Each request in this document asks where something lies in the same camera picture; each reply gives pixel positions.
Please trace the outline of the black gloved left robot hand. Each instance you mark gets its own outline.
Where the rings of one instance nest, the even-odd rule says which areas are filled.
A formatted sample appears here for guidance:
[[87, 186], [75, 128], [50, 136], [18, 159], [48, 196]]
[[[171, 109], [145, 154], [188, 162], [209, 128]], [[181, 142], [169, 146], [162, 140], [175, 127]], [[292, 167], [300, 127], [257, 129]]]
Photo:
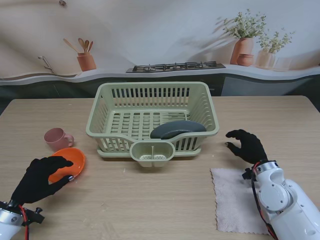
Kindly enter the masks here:
[[35, 158], [26, 169], [23, 178], [11, 195], [10, 201], [14, 205], [32, 204], [48, 196], [54, 195], [68, 184], [73, 175], [63, 176], [55, 183], [49, 183], [49, 176], [57, 170], [73, 166], [72, 161], [62, 156]]

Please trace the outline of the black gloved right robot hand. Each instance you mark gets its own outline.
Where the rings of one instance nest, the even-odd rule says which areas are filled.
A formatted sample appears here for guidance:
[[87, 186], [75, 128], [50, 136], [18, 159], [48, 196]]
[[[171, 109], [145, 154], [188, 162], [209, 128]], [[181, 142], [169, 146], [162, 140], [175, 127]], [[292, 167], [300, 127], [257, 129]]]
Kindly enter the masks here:
[[265, 149], [256, 135], [238, 129], [229, 131], [225, 136], [240, 141], [240, 147], [231, 142], [226, 142], [226, 146], [235, 156], [240, 157], [245, 162], [254, 165], [268, 160]]

